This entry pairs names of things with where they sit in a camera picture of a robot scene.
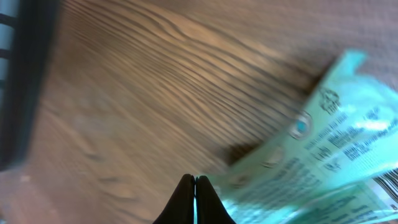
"black pointed object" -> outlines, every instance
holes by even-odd
[[[194,196],[195,178],[185,174],[154,224],[192,224]]]
[[[197,177],[198,224],[235,224],[206,176]]]
[[[174,190],[163,212],[154,224],[192,224],[195,212],[193,198],[197,198],[198,224],[235,224],[226,212],[213,186],[206,176],[196,179],[185,174]]]

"black frame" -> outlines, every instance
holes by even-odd
[[[59,0],[20,0],[0,113],[0,170],[27,155]]]

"black object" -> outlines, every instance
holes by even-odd
[[[0,80],[4,91],[0,100],[0,170],[22,162],[27,154],[59,4],[59,0],[20,0],[17,18],[0,14],[0,23],[12,27],[15,34],[11,49],[0,49],[0,57],[8,61],[6,77]]]
[[[206,176],[185,174],[154,224],[192,224],[193,199],[197,199],[198,224],[235,224]]]

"wood grain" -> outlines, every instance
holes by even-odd
[[[13,223],[152,223],[289,123],[343,49],[397,86],[395,0],[65,0]]]

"plastic wrapper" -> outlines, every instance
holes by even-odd
[[[346,51],[291,126],[226,174],[209,176],[236,223],[396,218],[398,175],[385,173],[398,167],[398,95],[356,74],[365,57]]]

